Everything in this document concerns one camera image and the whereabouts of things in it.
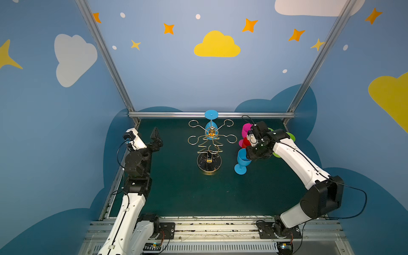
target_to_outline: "yellow cloud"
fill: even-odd
[[[234,39],[220,31],[211,31],[204,37],[203,43],[197,44],[194,54],[200,57],[235,57],[241,48],[235,45]]]
[[[368,93],[408,133],[408,73],[399,78],[378,77],[368,86]]]

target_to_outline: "star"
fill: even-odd
[[[133,45],[132,45],[131,48],[137,48],[140,51],[140,49],[139,49],[139,44],[140,43],[135,43],[133,40],[132,40],[132,43],[133,43]]]
[[[380,16],[382,14],[382,12],[378,12],[375,8],[373,10],[373,12],[370,14],[370,16],[368,18],[366,18],[365,21],[369,21],[371,24],[374,23],[375,19]]]
[[[317,51],[319,51],[320,46],[322,46],[324,43],[325,43],[325,42],[320,42],[320,39],[318,38],[318,39],[317,39],[317,43],[316,43],[315,45],[313,45],[312,47],[310,47],[310,48],[316,48]]]
[[[300,36],[303,34],[304,31],[305,31],[305,30],[303,30],[303,31],[298,31],[298,30],[295,29],[295,30],[293,31],[293,36],[292,36],[288,41],[291,41],[291,40],[299,41]]]
[[[10,40],[7,40],[3,44],[3,46],[0,47],[0,68],[2,68],[3,66],[9,64],[11,66],[23,69],[19,64],[17,64],[9,56],[9,47],[10,47]]]
[[[166,28],[166,29],[164,30],[164,33],[171,33],[172,35],[174,35],[174,34],[173,34],[173,27],[174,27],[174,25],[164,24],[164,27]]]
[[[101,20],[99,19],[99,12],[93,13],[93,17],[95,18],[95,21],[98,23],[102,23]]]
[[[246,19],[246,24],[245,24],[245,27],[242,30],[242,32],[251,31],[253,33],[254,32],[254,26],[255,26],[255,24],[257,22],[258,22],[257,20],[250,21],[249,19]]]

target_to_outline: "robotic arm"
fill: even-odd
[[[341,206],[343,180],[330,176],[313,163],[282,129],[270,131],[261,121],[248,132],[251,146],[246,148],[249,160],[268,158],[273,152],[278,154],[301,179],[306,194],[300,202],[275,217],[274,232],[277,237],[286,237],[293,227],[316,219]]]
[[[157,215],[137,217],[150,193],[152,153],[159,151],[163,141],[156,127],[150,136],[151,143],[144,144],[136,129],[128,129],[123,138],[130,151],[125,158],[124,171],[129,175],[123,189],[125,195],[111,233],[98,255],[139,255],[148,239],[155,238],[159,232]]]

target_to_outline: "white cloud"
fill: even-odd
[[[54,42],[57,79],[64,87],[72,86],[95,62],[98,52],[79,35],[57,35]]]
[[[355,14],[365,0],[357,0],[351,10]],[[275,10],[283,15],[308,15],[337,17],[347,0],[276,0]]]

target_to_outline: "dark green mat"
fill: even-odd
[[[187,143],[191,135],[204,131],[191,128],[191,119],[142,120],[139,134],[145,143],[158,127],[164,146],[153,154],[151,192],[142,212],[160,216],[223,216],[223,215],[277,215],[297,204],[306,189],[297,175],[281,158],[255,160],[247,166],[247,173],[238,175],[238,142],[230,144],[224,137],[221,168],[214,175],[204,175],[197,166],[197,145]],[[224,120],[216,119],[218,126]],[[199,119],[205,126],[207,119]],[[280,120],[265,120],[268,127],[284,129]],[[234,134],[241,139],[241,119],[234,126],[222,127],[220,134]],[[118,215],[122,194],[116,196],[110,216]]]

